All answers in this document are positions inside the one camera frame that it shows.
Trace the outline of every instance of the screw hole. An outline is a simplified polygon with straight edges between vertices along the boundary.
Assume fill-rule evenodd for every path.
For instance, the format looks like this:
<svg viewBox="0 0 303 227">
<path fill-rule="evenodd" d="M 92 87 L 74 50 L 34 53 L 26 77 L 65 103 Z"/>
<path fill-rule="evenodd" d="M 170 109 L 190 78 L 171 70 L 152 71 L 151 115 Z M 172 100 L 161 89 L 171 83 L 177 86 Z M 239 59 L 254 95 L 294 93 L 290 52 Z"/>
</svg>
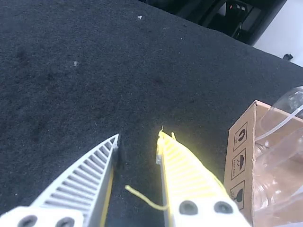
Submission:
<svg viewBox="0 0 303 227">
<path fill-rule="evenodd" d="M 233 213 L 231 205 L 229 205 L 226 202 L 222 202 L 222 201 L 217 202 L 214 205 L 214 210 L 215 210 L 216 213 L 222 213 L 222 214 L 231 214 L 231 213 Z"/>
<path fill-rule="evenodd" d="M 179 212 L 186 215 L 195 215 L 198 213 L 198 207 L 192 201 L 183 201 L 180 204 Z"/>
<path fill-rule="evenodd" d="M 35 215 L 28 215 L 21 219 L 18 223 L 18 227 L 33 227 L 38 218 Z"/>
<path fill-rule="evenodd" d="M 56 224 L 56 227 L 73 227 L 75 220 L 70 217 L 65 217 L 59 220 Z"/>
</svg>

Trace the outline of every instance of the cardboard box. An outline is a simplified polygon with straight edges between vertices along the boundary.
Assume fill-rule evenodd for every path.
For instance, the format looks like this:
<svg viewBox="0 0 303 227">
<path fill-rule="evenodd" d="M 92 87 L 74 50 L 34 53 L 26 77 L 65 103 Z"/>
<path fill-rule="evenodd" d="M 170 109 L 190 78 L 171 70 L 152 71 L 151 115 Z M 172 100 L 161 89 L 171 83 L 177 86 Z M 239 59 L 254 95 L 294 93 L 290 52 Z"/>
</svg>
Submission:
<svg viewBox="0 0 303 227">
<path fill-rule="evenodd" d="M 237 122 L 229 129 L 228 136 L 228 147 L 227 156 L 225 163 L 225 175 L 224 175 L 224 186 L 230 197 L 238 205 L 239 210 L 243 213 L 247 221 L 254 227 L 260 226 L 271 226 L 260 224 L 258 220 L 254 219 L 254 195 L 253 195 L 253 170 L 255 167 L 255 135 L 256 135 L 256 122 L 267 112 L 270 108 L 269 105 L 260 101 L 254 101 L 250 107 L 243 113 L 243 115 L 237 120 Z M 281 116 L 286 116 L 287 113 L 281 111 Z M 273 144 L 277 144 L 282 138 L 289 135 L 291 132 L 302 128 L 303 120 L 299 118 L 293 118 L 285 126 L 279 129 L 277 132 L 268 136 L 267 140 L 270 140 Z M 299 165 L 303 166 L 302 159 L 296 159 L 296 163 L 301 162 Z M 286 171 L 283 171 L 285 175 L 289 174 L 287 170 L 291 169 L 294 165 L 287 167 Z M 298 177 L 300 183 L 303 182 L 301 169 L 295 174 Z M 291 211 L 289 214 L 279 214 L 280 216 L 285 215 L 289 218 L 289 215 L 293 215 L 293 220 L 298 222 L 303 221 L 300 213 L 302 212 L 302 202 L 295 205 L 300 207 L 298 211 Z M 279 220 L 275 225 L 287 224 L 282 219 Z"/>
</svg>

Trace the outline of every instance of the white wall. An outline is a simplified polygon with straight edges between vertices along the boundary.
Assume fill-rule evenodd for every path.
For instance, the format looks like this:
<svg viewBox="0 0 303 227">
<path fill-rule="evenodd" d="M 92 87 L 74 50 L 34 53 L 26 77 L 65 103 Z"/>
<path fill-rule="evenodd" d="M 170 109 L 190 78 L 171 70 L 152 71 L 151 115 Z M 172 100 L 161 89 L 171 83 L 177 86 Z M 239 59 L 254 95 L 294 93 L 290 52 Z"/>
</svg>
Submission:
<svg viewBox="0 0 303 227">
<path fill-rule="evenodd" d="M 254 47 L 303 66 L 303 0 L 287 0 Z"/>
</svg>

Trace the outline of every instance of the black carpet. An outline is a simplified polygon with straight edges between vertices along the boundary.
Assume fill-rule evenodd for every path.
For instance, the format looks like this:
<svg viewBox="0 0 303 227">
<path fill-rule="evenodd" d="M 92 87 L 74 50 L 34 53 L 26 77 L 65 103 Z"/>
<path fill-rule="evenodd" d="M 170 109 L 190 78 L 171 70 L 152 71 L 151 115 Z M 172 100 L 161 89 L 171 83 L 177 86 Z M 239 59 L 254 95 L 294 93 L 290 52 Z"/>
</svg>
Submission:
<svg viewBox="0 0 303 227">
<path fill-rule="evenodd" d="M 222 180 L 229 127 L 302 83 L 298 66 L 135 0 L 1 1 L 0 213 L 121 131 L 107 226 L 163 226 L 124 190 L 162 203 L 161 126 Z"/>
</svg>

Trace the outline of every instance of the clear plastic bottle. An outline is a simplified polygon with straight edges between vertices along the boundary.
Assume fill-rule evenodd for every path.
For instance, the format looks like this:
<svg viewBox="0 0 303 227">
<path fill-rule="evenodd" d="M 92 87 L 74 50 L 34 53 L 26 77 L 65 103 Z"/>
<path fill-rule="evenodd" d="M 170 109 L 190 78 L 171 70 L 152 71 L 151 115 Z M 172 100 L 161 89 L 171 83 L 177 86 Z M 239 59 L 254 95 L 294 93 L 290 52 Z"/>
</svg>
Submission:
<svg viewBox="0 0 303 227">
<path fill-rule="evenodd" d="M 303 86 L 296 87 L 279 98 L 266 114 L 256 122 L 256 157 L 268 151 L 275 143 L 268 139 L 293 117 L 303 119 Z"/>
<path fill-rule="evenodd" d="M 303 128 L 256 159 L 253 191 L 256 220 L 303 222 L 303 215 L 294 216 L 296 211 L 286 215 L 290 209 L 303 209 Z"/>
</svg>

